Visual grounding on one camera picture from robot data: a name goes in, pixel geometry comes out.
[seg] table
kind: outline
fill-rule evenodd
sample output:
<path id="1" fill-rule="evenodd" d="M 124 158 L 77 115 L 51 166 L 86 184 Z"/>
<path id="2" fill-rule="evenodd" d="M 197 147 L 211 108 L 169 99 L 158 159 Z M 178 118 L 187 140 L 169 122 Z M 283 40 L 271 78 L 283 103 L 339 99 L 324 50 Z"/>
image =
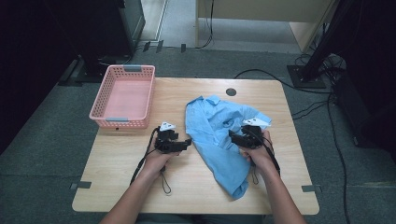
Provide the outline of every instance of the table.
<path id="1" fill-rule="evenodd" d="M 226 90 L 234 88 L 235 96 Z M 143 130 L 100 128 L 92 146 L 81 181 L 92 182 L 89 189 L 78 189 L 73 201 L 76 211 L 107 212 L 128 188 L 134 170 L 143 157 L 152 130 L 163 121 L 176 124 L 178 141 L 185 134 L 185 106 L 203 95 L 216 94 L 222 100 L 246 104 L 273 119 L 269 129 L 274 142 L 281 176 L 302 214 L 318 212 L 315 192 L 303 192 L 312 185 L 291 119 L 282 86 L 273 80 L 170 78 L 157 77 L 149 126 Z M 244 197 L 234 201 L 215 181 L 194 145 L 169 161 L 165 176 L 172 195 L 163 192 L 159 178 L 150 189 L 143 213 L 179 214 L 271 214 L 262 179 L 252 183 Z"/>
<path id="2" fill-rule="evenodd" d="M 335 11 L 339 0 L 216 0 L 214 19 L 289 21 L 302 52 L 309 50 L 318 29 Z M 199 47 L 199 19 L 210 18 L 212 0 L 196 0 L 195 47 Z"/>

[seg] hand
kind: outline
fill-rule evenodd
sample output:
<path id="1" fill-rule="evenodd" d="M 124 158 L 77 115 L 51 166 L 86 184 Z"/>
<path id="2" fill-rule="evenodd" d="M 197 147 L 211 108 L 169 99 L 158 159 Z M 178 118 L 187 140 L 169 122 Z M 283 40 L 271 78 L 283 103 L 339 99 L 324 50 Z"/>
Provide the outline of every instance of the hand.
<path id="1" fill-rule="evenodd" d="M 143 166 L 140 175 L 149 175 L 153 178 L 157 178 L 160 176 L 160 171 L 164 166 L 166 166 L 168 160 L 174 156 L 178 156 L 179 154 L 180 152 L 163 154 L 158 150 L 152 151 L 147 155 L 145 165 Z"/>
<path id="2" fill-rule="evenodd" d="M 269 147 L 274 153 L 270 132 L 268 132 L 267 130 L 262 130 L 262 135 L 264 137 L 264 144 Z M 266 170 L 265 168 L 269 166 L 274 167 L 271 157 L 270 155 L 268 155 L 268 152 L 264 146 L 255 149 L 246 147 L 241 148 L 244 150 L 244 157 L 246 157 L 248 161 L 253 160 L 254 163 L 256 163 L 257 167 L 259 167 L 260 171 Z"/>

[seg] basket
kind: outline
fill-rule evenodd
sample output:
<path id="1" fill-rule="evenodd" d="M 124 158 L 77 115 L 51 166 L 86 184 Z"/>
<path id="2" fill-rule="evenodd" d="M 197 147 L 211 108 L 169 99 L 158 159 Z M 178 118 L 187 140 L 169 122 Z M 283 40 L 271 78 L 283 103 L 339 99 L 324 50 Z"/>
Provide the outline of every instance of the basket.
<path id="1" fill-rule="evenodd" d="M 102 128 L 147 128 L 154 92 L 152 65 L 110 65 L 90 119 Z"/>

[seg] crumpled blue garment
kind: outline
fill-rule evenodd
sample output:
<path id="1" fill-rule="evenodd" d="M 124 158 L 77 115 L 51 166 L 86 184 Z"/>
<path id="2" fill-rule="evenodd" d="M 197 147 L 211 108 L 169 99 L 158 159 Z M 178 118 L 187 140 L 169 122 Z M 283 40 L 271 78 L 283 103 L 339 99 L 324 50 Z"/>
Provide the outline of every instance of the crumpled blue garment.
<path id="1" fill-rule="evenodd" d="M 245 119 L 271 123 L 271 119 L 257 109 L 222 101 L 216 95 L 206 99 L 200 96 L 186 106 L 186 133 L 215 179 L 234 199 L 244 196 L 248 189 L 250 164 L 240 154 L 239 147 L 231 142 L 228 133 L 232 130 L 242 134 Z"/>

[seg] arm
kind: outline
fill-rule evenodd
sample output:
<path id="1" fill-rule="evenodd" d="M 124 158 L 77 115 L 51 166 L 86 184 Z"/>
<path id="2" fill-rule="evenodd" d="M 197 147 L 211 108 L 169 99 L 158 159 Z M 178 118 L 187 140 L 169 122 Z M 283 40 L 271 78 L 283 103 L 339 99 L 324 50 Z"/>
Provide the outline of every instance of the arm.
<path id="1" fill-rule="evenodd" d="M 178 153 L 162 154 L 153 151 L 147 158 L 145 165 L 136 180 L 124 192 L 119 201 L 107 213 L 100 223 L 134 223 L 145 201 L 151 185 L 160 176 L 160 170 L 166 162 Z"/>
<path id="2" fill-rule="evenodd" d="M 263 135 L 265 139 L 271 141 L 268 131 L 264 130 Z M 264 140 L 264 144 L 272 149 L 267 140 Z M 306 223 L 265 148 L 243 149 L 256 163 L 257 169 L 265 182 L 275 223 Z"/>

